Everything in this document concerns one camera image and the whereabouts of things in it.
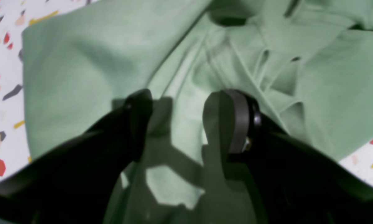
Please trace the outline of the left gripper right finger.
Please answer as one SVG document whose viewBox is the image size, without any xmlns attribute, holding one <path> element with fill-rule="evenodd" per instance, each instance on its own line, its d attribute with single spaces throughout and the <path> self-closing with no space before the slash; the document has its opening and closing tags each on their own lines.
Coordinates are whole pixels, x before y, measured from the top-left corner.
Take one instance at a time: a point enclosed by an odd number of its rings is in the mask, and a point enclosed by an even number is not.
<svg viewBox="0 0 373 224">
<path fill-rule="evenodd" d="M 289 136 L 238 90 L 219 92 L 222 170 L 242 179 L 259 224 L 373 224 L 373 187 Z"/>
</svg>

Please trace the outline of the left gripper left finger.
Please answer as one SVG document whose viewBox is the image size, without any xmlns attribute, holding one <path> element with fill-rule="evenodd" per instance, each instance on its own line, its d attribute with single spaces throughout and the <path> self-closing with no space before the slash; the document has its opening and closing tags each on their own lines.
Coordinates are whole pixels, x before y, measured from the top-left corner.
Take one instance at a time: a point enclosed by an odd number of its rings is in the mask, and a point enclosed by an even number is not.
<svg viewBox="0 0 373 224">
<path fill-rule="evenodd" d="M 15 224 L 101 224 L 122 170 L 137 162 L 153 100 L 141 89 L 83 134 L 0 182 L 0 218 Z"/>
</svg>

